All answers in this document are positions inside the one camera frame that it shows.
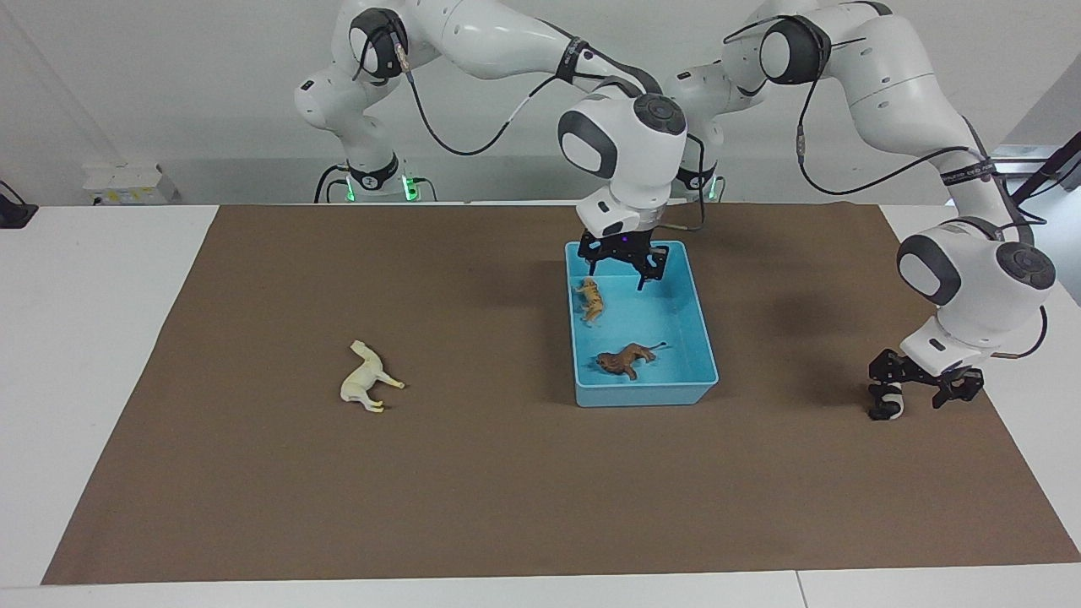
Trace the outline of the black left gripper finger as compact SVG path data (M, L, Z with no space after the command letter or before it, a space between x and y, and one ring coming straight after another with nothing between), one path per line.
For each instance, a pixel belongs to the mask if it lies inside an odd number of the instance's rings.
M897 351L881 351L872 361L870 361L870 394L876 398L884 398L888 395L902 395L902 385L905 383L930 384L930 374L918 366L908 356L903 356Z
M932 397L932 407L935 410L953 400L969 404L983 389L984 373L980 368L957 369L942 376L934 376L932 385L937 386L937 392Z

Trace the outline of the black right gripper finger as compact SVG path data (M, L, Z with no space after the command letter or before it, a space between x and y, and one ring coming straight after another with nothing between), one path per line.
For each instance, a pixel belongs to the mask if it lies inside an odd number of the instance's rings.
M638 291L642 291L650 281L660 281L669 252L668 246L656 246L652 240L653 230L626 232L624 234L624 252L627 262L638 272Z
M591 232L583 232L579 240L579 257L588 266L588 273L593 274L599 262L603 259L616 259L624 262L624 235L611 235L608 237L595 237Z

